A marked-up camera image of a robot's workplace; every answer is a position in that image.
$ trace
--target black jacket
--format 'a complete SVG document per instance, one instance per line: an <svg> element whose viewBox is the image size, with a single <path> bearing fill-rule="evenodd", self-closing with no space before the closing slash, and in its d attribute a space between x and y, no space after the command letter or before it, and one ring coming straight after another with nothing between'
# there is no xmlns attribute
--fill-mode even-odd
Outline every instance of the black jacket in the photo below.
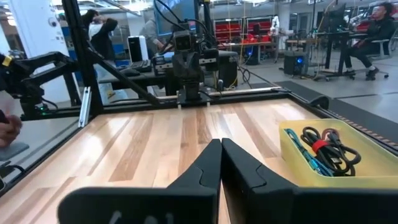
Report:
<svg viewBox="0 0 398 224"><path fill-rule="evenodd" d="M370 43L374 40L389 40L394 34L396 28L394 25L394 18L391 16L385 17L380 21L372 21L366 33L368 38L366 42Z"/></svg>
<svg viewBox="0 0 398 224"><path fill-rule="evenodd" d="M107 19L101 29L96 32L90 40L94 49L100 53L105 60L115 60L114 49L109 33L115 30L116 26L118 26L118 22L116 20L110 18Z"/></svg>

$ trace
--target yellow tray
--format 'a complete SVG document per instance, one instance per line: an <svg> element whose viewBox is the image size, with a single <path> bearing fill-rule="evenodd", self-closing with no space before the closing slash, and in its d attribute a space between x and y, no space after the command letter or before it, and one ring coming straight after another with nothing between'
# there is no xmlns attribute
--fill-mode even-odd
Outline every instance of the yellow tray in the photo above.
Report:
<svg viewBox="0 0 398 224"><path fill-rule="evenodd" d="M326 128L336 129L343 144L360 153L362 160L355 165L355 177L325 177L311 169L289 135L284 131L284 129L290 128L300 137L303 128L307 126L317 129L320 134ZM398 157L343 121L337 119L284 121L279 126L279 134L282 157L292 170L299 186L398 189ZM315 155L310 146L301 139L300 142L308 152Z"/></svg>

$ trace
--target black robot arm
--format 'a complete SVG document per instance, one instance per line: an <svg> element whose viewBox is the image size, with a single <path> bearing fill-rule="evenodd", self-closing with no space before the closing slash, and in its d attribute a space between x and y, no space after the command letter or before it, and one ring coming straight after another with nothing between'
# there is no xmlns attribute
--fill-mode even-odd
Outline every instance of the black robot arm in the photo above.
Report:
<svg viewBox="0 0 398 224"><path fill-rule="evenodd" d="M55 67L32 75L36 69L54 64ZM50 52L25 60L12 60L8 73L2 79L6 91L16 99L20 99L25 117L36 117L38 114L53 113L46 105L38 107L43 102L44 90L40 87L59 76L78 70L76 62L60 52Z"/></svg>

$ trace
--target wooden table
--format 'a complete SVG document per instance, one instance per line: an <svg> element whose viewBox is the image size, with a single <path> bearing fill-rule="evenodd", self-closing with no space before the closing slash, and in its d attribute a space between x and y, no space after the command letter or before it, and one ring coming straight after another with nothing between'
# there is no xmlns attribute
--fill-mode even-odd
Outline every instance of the wooden table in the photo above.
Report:
<svg viewBox="0 0 398 224"><path fill-rule="evenodd" d="M59 202L80 187L166 187L213 138L231 138L295 182L278 124L315 118L288 99L102 115L0 198L0 223L57 223ZM222 191L219 223L229 217Z"/></svg>

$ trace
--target metal bracket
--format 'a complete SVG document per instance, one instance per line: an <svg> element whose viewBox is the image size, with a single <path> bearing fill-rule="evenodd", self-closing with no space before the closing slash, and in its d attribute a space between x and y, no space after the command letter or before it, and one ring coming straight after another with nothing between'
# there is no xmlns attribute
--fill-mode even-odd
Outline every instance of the metal bracket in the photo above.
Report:
<svg viewBox="0 0 398 224"><path fill-rule="evenodd" d="M91 87L85 87L83 90L83 99L81 101L79 128L84 128L88 123L88 116L90 115L91 106Z"/></svg>

